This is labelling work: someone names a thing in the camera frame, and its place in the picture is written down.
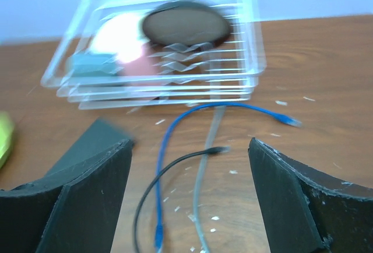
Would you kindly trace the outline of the black network switch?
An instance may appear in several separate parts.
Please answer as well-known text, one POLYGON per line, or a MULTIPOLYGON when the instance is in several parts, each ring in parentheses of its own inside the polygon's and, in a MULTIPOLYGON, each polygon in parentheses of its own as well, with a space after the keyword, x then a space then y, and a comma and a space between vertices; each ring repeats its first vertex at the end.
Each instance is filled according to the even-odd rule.
POLYGON ((109 120, 98 118, 49 169, 46 175, 57 173, 85 161, 122 140, 129 140, 131 144, 135 144, 135 139, 130 133, 109 120))

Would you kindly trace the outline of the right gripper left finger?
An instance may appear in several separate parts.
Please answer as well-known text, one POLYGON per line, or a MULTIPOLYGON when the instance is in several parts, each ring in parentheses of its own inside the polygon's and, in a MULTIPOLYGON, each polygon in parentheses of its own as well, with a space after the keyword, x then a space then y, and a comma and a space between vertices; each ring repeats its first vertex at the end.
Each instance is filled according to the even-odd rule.
POLYGON ((110 252, 131 167, 123 140, 1 191, 1 252, 110 252))

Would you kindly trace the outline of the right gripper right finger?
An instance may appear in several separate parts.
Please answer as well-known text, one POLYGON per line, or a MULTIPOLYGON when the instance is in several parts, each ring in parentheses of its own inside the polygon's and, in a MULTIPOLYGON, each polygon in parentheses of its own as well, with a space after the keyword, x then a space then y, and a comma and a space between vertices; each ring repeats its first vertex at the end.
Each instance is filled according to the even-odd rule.
POLYGON ((372 189, 257 138, 248 157, 271 252, 372 252, 372 189))

